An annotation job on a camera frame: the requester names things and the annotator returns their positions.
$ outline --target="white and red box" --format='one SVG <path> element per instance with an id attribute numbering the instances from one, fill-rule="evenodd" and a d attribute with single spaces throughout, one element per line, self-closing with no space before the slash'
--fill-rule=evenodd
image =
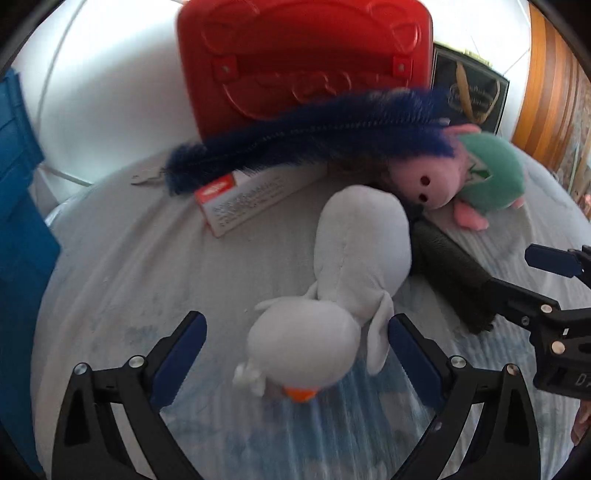
<path id="1" fill-rule="evenodd" d="M 236 170 L 197 190 L 195 198 L 214 236 L 221 237 L 326 175 L 326 162 L 283 165 L 253 174 Z"/>

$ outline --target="red label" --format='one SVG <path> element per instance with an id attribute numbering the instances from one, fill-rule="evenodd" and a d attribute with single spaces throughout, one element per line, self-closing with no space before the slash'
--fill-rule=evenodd
<path id="1" fill-rule="evenodd" d="M 211 199 L 221 195 L 236 186 L 234 175 L 229 173 L 223 177 L 211 182 L 204 187 L 201 187 L 195 192 L 195 198 L 201 204 L 209 202 Z"/>

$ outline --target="blue feather duster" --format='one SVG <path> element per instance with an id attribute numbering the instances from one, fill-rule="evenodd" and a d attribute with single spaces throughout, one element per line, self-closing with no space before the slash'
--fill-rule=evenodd
<path id="1" fill-rule="evenodd" d="M 440 99 L 433 91 L 390 90 L 311 103 L 203 144 L 182 145 L 165 167 L 167 185 L 180 194 L 234 170 L 347 158 L 451 157 L 453 149 L 436 117 Z"/>

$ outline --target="wooden panel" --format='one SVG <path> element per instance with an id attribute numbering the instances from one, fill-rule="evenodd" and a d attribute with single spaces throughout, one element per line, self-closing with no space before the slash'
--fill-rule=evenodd
<path id="1" fill-rule="evenodd" d="M 580 66 L 544 15 L 533 5 L 530 12 L 530 73 L 512 142 L 555 170 L 573 131 Z"/>

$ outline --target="red plastic case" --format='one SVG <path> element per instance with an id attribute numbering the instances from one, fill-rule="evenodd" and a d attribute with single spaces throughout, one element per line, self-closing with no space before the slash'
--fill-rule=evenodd
<path id="1" fill-rule="evenodd" d="M 177 29 L 202 138 L 315 98 L 431 82 L 418 0 L 191 0 Z"/>

